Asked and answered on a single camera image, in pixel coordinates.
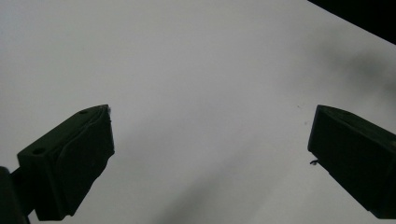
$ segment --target screw hole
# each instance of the screw hole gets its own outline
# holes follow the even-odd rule
[[[40,154],[42,154],[42,153],[45,152],[45,151],[46,151],[45,148],[39,147],[39,148],[36,148],[35,150],[33,150],[33,154],[35,154],[35,155],[40,155]]]

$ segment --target white surface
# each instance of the white surface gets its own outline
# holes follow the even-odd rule
[[[116,154],[62,223],[393,223],[306,146],[318,104],[395,133],[395,58],[303,0],[2,1],[0,164],[109,104]]]

